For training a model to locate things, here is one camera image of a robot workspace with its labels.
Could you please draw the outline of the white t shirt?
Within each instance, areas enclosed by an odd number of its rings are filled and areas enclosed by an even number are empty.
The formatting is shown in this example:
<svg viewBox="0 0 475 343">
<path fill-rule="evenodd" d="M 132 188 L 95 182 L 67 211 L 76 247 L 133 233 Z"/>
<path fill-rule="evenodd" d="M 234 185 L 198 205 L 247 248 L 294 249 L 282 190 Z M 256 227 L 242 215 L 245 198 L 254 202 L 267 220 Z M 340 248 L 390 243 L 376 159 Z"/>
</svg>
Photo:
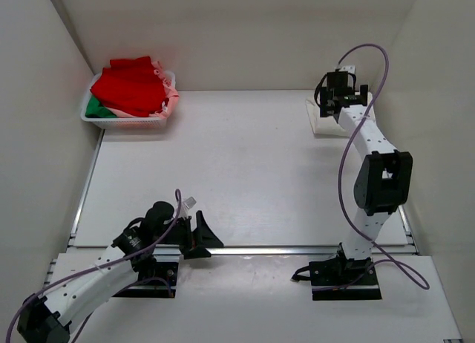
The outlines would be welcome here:
<svg viewBox="0 0 475 343">
<path fill-rule="evenodd" d="M 344 128 L 342 128 L 333 117 L 321 116 L 320 108 L 317 106 L 316 101 L 312 97 L 307 97 L 305 100 L 305 104 L 307 108 L 307 114 L 309 117 L 310 125 L 312 128 L 312 132 L 315 136 L 323 135 L 323 136 L 328 136 L 328 137 L 349 138 L 350 135 L 356 129 L 357 124 L 355 124 L 352 131 L 348 132 Z M 354 112 L 356 111 L 357 114 L 354 115 L 353 117 L 355 118 L 355 120 L 359 122 L 363 119 L 367 106 L 351 105 L 349 109 Z M 376 115 L 372 108 L 370 109 L 370 112 L 365 117 L 366 117 L 366 121 L 364 122 L 364 124 L 369 124 L 373 122 L 375 123 L 375 125 L 377 125 Z"/>
</svg>

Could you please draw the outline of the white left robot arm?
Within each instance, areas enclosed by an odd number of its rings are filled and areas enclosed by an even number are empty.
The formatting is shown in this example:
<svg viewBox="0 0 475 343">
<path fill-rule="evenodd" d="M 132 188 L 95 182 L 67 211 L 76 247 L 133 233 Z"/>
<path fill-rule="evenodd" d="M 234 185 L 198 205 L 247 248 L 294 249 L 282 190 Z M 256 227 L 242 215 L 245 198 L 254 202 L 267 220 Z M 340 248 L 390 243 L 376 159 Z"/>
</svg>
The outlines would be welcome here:
<svg viewBox="0 0 475 343">
<path fill-rule="evenodd" d="M 223 242 L 209 228 L 203 213 L 188 215 L 185 203 L 175 209 L 156 202 L 141 218 L 133 219 L 96 259 L 92 270 L 73 274 L 24 302 L 16 329 L 26 342 L 69 342 L 71 334 L 108 299 L 173 298 L 179 260 L 163 260 L 152 245 L 177 246 L 180 257 L 209 258 Z"/>
</svg>

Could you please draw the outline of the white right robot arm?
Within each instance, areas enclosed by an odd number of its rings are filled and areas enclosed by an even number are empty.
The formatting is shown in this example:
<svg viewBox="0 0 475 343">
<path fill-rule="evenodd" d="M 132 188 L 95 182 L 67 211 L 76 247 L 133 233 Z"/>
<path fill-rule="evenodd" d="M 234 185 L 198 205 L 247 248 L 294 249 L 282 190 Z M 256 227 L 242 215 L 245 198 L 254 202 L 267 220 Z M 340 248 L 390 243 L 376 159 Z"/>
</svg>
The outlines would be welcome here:
<svg viewBox="0 0 475 343">
<path fill-rule="evenodd" d="M 353 187 L 358 207 L 353 220 L 358 230 L 341 243 L 332 266 L 333 277 L 349 284 L 371 262 L 373 242 L 387 219 L 407 201 L 413 158 L 399 151 L 367 113 L 368 86 L 356 86 L 353 68 L 337 68 L 323 76 L 314 92 L 317 120 L 333 120 L 353 139 L 361 168 Z"/>
</svg>

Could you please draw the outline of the white plastic laundry basket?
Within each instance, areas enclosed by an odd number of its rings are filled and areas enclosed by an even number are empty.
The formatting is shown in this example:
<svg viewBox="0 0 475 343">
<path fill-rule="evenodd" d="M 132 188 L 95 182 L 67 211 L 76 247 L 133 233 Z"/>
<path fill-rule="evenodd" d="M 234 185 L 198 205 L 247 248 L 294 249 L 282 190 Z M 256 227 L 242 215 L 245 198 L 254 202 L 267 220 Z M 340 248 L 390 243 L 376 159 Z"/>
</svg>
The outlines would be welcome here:
<svg viewBox="0 0 475 343">
<path fill-rule="evenodd" d="M 102 72 L 96 73 L 92 78 L 89 86 L 86 88 L 82 97 L 80 105 L 80 117 L 81 120 L 87 123 L 92 123 L 98 128 L 104 130 L 146 130 L 146 129 L 158 129 L 166 127 L 167 118 L 160 117 L 116 117 L 116 118 L 90 118 L 86 116 L 87 106 L 89 100 L 92 97 L 90 89 L 92 85 L 101 77 Z"/>
</svg>

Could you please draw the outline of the pink t shirt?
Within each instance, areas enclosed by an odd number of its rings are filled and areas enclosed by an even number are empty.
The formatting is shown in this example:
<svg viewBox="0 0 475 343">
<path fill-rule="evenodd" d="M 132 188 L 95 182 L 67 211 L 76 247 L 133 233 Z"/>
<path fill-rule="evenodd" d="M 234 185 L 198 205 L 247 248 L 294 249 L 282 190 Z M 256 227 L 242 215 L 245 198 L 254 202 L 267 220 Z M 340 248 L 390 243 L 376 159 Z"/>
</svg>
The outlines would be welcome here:
<svg viewBox="0 0 475 343">
<path fill-rule="evenodd" d="M 166 100 L 163 103 L 163 110 L 160 113 L 152 114 L 150 117 L 167 118 L 170 117 L 173 110 L 176 108 L 180 96 L 176 88 L 172 85 L 171 79 L 166 75 L 166 72 L 163 70 L 161 64 L 158 61 L 153 60 L 151 60 L 151 64 L 155 67 L 155 74 L 158 75 L 158 77 L 163 81 L 163 85 L 166 92 Z M 112 111 L 117 117 L 134 117 L 122 111 L 113 110 L 111 108 L 107 109 Z"/>
</svg>

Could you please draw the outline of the green t shirt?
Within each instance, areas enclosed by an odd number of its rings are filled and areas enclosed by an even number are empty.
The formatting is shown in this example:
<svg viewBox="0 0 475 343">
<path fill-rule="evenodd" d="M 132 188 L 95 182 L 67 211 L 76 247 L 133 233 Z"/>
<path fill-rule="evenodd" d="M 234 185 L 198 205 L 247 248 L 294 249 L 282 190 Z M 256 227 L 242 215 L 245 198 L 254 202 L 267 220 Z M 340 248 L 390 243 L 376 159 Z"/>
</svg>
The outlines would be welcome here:
<svg viewBox="0 0 475 343">
<path fill-rule="evenodd" d="M 107 109 L 95 96 L 91 96 L 86 106 L 85 116 L 87 118 L 116 118 L 117 116 Z"/>
</svg>

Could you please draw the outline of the red t shirt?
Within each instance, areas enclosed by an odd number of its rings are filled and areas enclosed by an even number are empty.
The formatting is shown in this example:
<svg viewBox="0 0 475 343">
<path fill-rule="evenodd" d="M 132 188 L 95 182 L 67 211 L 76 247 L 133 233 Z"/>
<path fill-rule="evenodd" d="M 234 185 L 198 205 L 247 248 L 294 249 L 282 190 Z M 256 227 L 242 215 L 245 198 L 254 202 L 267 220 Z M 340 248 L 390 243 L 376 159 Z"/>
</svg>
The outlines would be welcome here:
<svg viewBox="0 0 475 343">
<path fill-rule="evenodd" d="M 134 117 L 150 117 L 163 110 L 166 92 L 151 58 L 112 59 L 92 85 L 91 93 L 107 108 Z"/>
</svg>

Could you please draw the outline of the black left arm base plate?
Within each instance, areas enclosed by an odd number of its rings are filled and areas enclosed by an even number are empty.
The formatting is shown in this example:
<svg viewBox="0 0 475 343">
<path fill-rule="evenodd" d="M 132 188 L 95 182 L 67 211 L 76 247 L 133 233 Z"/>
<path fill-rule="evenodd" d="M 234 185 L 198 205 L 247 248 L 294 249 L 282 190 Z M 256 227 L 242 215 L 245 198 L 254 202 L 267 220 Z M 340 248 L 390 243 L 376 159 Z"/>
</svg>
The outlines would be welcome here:
<svg viewBox="0 0 475 343">
<path fill-rule="evenodd" d="M 149 269 L 141 269 L 133 285 L 120 290 L 114 298 L 175 298 L 179 255 L 155 255 Z"/>
</svg>

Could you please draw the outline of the aluminium table rail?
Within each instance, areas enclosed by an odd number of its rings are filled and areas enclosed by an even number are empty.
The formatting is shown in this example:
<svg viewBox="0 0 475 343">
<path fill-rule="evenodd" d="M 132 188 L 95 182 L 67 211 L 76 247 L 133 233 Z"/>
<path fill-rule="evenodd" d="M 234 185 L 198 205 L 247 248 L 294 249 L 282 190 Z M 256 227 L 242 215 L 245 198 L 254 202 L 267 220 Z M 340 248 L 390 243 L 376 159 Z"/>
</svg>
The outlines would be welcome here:
<svg viewBox="0 0 475 343">
<path fill-rule="evenodd" d="M 79 221 L 85 213 L 84 205 L 88 195 L 89 188 L 92 184 L 97 160 L 99 158 L 100 150 L 103 144 L 103 137 L 105 132 L 102 131 L 99 134 L 99 139 L 94 150 L 93 159 L 91 161 L 90 169 L 86 179 L 86 183 L 82 190 L 76 216 L 73 221 L 73 228 L 71 229 L 70 237 L 68 240 L 68 246 L 66 253 L 88 253 L 97 254 L 103 250 L 103 247 L 94 246 L 77 246 L 76 235 L 79 228 Z M 392 255 L 416 255 L 419 253 L 416 243 L 413 239 L 410 225 L 404 209 L 399 209 L 399 216 L 402 219 L 402 227 L 407 240 L 406 244 L 384 246 L 384 249 Z M 254 255 L 330 255 L 336 251 L 336 246 L 325 245 L 286 245 L 286 246 L 270 246 L 270 245 L 257 245 L 257 246 L 225 246 L 224 248 L 210 249 L 213 256 L 215 255 L 237 255 L 237 256 L 254 256 Z"/>
</svg>

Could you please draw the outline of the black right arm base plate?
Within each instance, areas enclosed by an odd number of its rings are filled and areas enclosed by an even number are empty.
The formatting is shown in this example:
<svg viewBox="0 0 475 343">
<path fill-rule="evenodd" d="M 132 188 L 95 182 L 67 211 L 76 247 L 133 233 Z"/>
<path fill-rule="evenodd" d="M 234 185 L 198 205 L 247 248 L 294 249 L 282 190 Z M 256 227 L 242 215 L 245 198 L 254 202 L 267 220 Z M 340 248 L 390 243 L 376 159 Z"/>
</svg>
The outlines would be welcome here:
<svg viewBox="0 0 475 343">
<path fill-rule="evenodd" d="M 314 301 L 377 301 L 382 299 L 371 257 L 348 258 L 339 247 L 322 261 L 310 261 L 297 269 L 291 281 L 308 281 Z"/>
</svg>

